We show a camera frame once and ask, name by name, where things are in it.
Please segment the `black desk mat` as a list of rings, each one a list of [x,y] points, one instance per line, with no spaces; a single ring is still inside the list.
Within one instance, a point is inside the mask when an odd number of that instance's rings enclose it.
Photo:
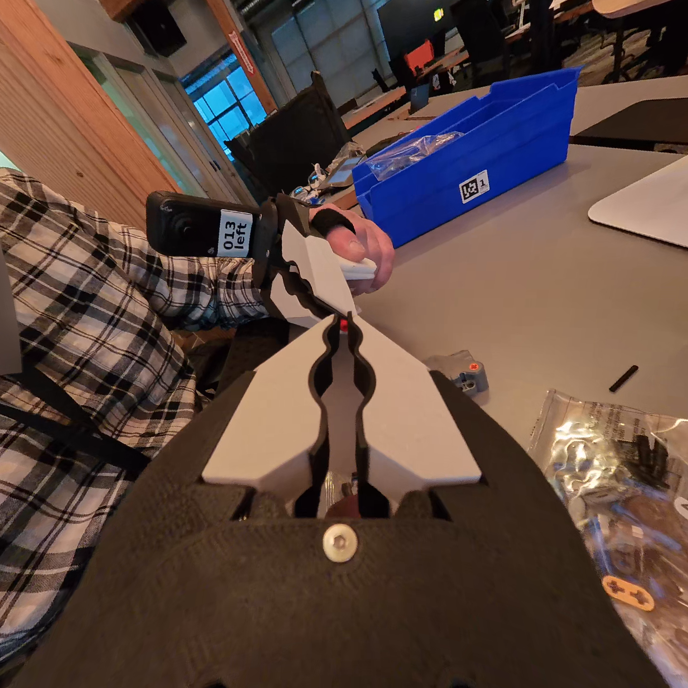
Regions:
[[[584,146],[687,153],[687,98],[643,100],[569,138]]]

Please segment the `black mesh chair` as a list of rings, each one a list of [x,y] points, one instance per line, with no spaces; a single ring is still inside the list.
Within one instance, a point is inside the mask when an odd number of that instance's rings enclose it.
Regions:
[[[225,143],[268,196],[302,185],[315,164],[328,167],[352,137],[320,72],[260,125]]]

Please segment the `white electronics pile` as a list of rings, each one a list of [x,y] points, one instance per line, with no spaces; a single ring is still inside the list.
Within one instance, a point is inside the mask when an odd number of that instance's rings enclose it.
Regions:
[[[291,198],[312,206],[323,203],[327,195],[349,188],[353,182],[353,169],[367,158],[366,150],[356,142],[342,146],[332,162],[325,168],[314,164],[305,186],[298,186],[290,193]]]

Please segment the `red chair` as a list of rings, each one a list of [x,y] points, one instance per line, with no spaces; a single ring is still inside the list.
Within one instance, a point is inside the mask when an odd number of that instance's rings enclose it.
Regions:
[[[426,67],[435,61],[434,45],[426,39],[420,46],[404,54],[403,61],[408,66],[412,78],[418,79],[425,73]]]

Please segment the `red arrow sign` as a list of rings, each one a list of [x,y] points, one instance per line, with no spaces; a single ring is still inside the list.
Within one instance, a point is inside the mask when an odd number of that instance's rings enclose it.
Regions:
[[[255,65],[250,55],[250,52],[246,49],[245,43],[241,38],[240,34],[236,30],[233,30],[227,34],[227,39],[232,46],[233,52],[240,60],[244,71],[247,73],[247,75],[253,77],[256,71]]]

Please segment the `window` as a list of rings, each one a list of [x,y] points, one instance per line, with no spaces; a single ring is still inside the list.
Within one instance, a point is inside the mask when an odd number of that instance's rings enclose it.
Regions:
[[[182,78],[182,86],[226,153],[227,141],[266,119],[266,110],[232,54],[207,70],[187,74]]]

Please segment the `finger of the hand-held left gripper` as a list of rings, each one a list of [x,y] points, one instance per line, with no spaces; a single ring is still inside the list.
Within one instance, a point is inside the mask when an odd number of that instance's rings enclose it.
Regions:
[[[317,301],[298,271],[269,271],[269,275],[270,314],[300,328],[331,323],[330,312]]]
[[[371,280],[377,266],[370,259],[353,262],[333,252],[326,239],[304,235],[291,221],[286,220],[281,232],[281,253],[284,261],[304,285],[313,304],[328,314],[347,316],[360,314],[349,289],[348,279]]]

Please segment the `person's plaid shirt torso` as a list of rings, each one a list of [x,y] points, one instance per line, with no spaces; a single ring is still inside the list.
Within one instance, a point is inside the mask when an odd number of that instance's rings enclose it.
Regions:
[[[21,324],[26,362],[70,395],[97,430],[146,458],[211,400],[205,356],[188,359],[155,318],[89,332],[42,314]],[[34,649],[81,580],[125,471],[1,418],[1,667]]]

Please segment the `white monitor stand base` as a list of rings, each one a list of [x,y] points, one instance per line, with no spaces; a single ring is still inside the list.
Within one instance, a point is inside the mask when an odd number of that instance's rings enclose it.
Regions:
[[[598,201],[590,207],[588,219],[687,248],[687,157]]]

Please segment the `black wall speaker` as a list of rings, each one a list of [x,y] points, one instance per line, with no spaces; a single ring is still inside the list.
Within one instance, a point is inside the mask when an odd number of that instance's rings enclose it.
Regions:
[[[165,1],[143,1],[126,24],[147,54],[168,58],[187,43]]]

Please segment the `black monitor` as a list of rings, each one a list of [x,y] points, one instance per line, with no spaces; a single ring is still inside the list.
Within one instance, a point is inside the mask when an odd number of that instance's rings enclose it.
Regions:
[[[435,57],[445,54],[446,33],[455,28],[452,6],[457,1],[387,1],[377,9],[390,58],[400,58],[426,40]]]

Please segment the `grey desk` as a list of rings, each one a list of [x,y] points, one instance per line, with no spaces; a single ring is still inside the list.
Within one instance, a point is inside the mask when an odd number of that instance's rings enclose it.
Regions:
[[[687,419],[687,249],[598,225],[598,201],[677,153],[572,144],[566,161],[396,251],[363,318],[420,360],[470,352],[525,449],[548,391]],[[638,372],[608,388],[632,365]]]

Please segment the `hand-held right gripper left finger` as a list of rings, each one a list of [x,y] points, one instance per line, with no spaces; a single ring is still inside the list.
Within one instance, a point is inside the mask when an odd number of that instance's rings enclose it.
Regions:
[[[328,413],[340,318],[327,316],[237,379],[238,401],[202,470],[207,484],[236,485],[292,503],[314,518],[329,469]]]

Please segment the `person's left hand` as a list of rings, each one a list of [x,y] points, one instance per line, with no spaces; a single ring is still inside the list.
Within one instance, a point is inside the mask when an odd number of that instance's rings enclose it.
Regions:
[[[327,241],[333,252],[354,263],[369,259],[376,265],[373,279],[348,281],[352,296],[372,294],[383,288],[392,275],[394,264],[395,254],[390,237],[374,222],[355,212],[339,209],[333,204],[326,204],[323,208],[340,213],[353,226],[353,230],[346,226],[331,229]]]

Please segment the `person's left forearm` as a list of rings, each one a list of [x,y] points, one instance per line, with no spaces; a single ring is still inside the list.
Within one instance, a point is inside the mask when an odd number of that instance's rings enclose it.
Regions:
[[[248,259],[166,257],[142,230],[109,221],[38,180],[1,169],[1,237],[29,286],[56,279],[56,290],[133,288],[134,299],[168,330],[229,330],[266,318]]]

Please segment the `clear bag of mixed parts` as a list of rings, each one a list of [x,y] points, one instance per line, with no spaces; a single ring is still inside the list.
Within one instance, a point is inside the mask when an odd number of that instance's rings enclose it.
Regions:
[[[687,686],[687,419],[548,391],[530,457],[670,687]]]

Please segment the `clear bag in bin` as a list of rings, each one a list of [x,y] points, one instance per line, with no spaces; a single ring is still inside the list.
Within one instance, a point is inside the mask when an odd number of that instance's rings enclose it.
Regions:
[[[405,143],[396,143],[366,159],[364,164],[374,177],[382,182],[464,136],[464,132],[424,135]]]

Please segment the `blue plastic bin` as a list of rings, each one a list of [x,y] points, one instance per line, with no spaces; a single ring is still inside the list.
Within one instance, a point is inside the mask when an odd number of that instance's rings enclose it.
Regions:
[[[492,84],[354,168],[358,204],[395,248],[563,163],[581,67]],[[385,155],[426,136],[460,133],[380,180]]]

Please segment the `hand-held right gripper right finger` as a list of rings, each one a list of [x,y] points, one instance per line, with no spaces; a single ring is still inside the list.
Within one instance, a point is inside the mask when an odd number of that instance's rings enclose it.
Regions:
[[[429,369],[348,314],[356,410],[358,509],[387,518],[411,492],[477,484],[482,471]]]

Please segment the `grey toy motor block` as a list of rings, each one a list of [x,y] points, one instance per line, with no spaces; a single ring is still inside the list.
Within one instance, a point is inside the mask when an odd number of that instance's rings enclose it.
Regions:
[[[428,357],[424,364],[428,370],[442,373],[470,397],[486,393],[489,389],[483,364],[466,349],[450,355]]]

